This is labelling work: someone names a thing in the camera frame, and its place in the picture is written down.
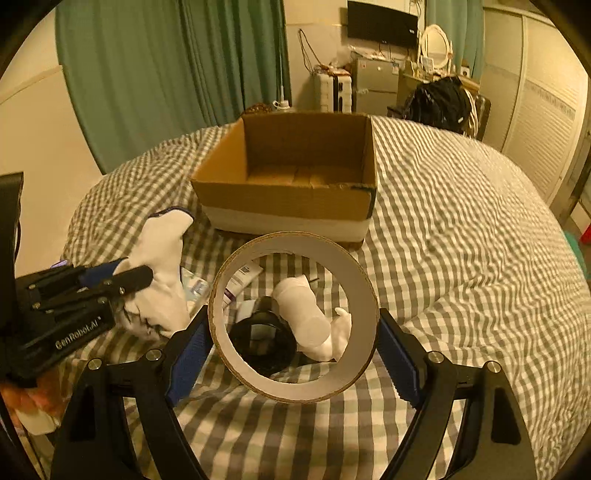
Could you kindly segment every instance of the checkered bedspread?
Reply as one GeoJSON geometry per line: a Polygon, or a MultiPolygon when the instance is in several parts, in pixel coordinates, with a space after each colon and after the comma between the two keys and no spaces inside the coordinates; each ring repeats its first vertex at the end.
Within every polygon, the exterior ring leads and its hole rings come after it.
{"type": "MultiPolygon", "coordinates": [[[[373,118],[378,197],[365,244],[353,257],[381,307],[427,349],[453,362],[505,368],[521,406],[540,480],[550,479],[591,421],[591,298],[557,222],[531,182],[487,146],[411,122],[373,118]]],[[[189,176],[227,127],[166,141],[108,174],[81,202],[64,258],[98,264],[128,254],[146,218],[169,206],[194,212],[182,266],[213,281],[241,245],[218,235],[189,176]]],[[[336,280],[308,259],[271,255],[244,298],[279,279],[317,277],[318,305],[346,306],[336,280]]],[[[88,359],[137,359],[153,344],[115,328],[71,357],[67,393],[88,359]]],[[[307,381],[329,364],[294,367],[307,381]]],[[[132,439],[157,478],[132,401],[132,439]]],[[[238,383],[212,352],[178,421],[212,479],[379,478],[414,411],[400,400],[376,353],[359,381],[317,404],[280,404],[238,383]]],[[[462,414],[456,402],[431,473],[444,475],[462,414]]]]}

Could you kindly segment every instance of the cardboard tube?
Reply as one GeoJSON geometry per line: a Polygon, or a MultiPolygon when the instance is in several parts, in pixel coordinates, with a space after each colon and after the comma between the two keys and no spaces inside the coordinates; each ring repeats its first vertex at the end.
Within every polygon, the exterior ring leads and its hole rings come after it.
{"type": "Polygon", "coordinates": [[[280,402],[313,403],[346,390],[365,371],[375,351],[379,309],[367,274],[347,250],[312,233],[271,233],[241,246],[217,273],[207,313],[213,342],[226,366],[248,388],[280,402]],[[317,380],[288,384],[257,374],[238,355],[226,331],[222,308],[228,281],[247,262],[273,253],[301,255],[320,263],[338,279],[347,295],[352,321],[349,343],[340,361],[317,380]]]}

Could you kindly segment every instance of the open cardboard box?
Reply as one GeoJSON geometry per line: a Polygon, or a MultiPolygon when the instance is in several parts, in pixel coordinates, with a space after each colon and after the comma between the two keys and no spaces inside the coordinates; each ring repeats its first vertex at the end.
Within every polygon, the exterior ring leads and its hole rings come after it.
{"type": "Polygon", "coordinates": [[[218,230],[304,231],[361,245],[376,195],[371,120],[319,112],[245,115],[191,182],[218,230]]]}

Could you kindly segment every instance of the metal bolt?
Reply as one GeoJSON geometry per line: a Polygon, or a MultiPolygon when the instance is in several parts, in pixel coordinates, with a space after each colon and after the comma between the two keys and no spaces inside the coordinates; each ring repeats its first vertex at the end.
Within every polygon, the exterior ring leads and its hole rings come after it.
{"type": "Polygon", "coordinates": [[[441,362],[443,362],[443,359],[445,358],[443,356],[443,354],[441,352],[429,352],[429,354],[427,355],[427,358],[429,359],[429,361],[433,362],[434,364],[440,364],[441,362]]]}
{"type": "Polygon", "coordinates": [[[486,367],[488,370],[490,370],[494,374],[497,374],[498,372],[500,372],[502,370],[500,364],[498,364],[495,361],[487,362],[486,367]]]}
{"type": "Polygon", "coordinates": [[[90,370],[98,370],[102,364],[103,361],[100,358],[93,358],[90,362],[88,362],[88,368],[90,370]]]}
{"type": "Polygon", "coordinates": [[[146,353],[146,358],[150,362],[155,362],[156,360],[160,360],[160,357],[162,357],[162,351],[158,350],[157,348],[154,348],[154,349],[150,350],[148,353],[146,353]]]}

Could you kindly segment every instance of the flat screen tv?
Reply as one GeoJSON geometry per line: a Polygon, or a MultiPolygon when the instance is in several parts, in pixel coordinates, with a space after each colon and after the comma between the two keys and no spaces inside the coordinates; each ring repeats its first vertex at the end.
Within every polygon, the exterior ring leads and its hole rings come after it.
{"type": "Polygon", "coordinates": [[[393,8],[347,2],[347,36],[417,48],[418,17],[393,8]]]}

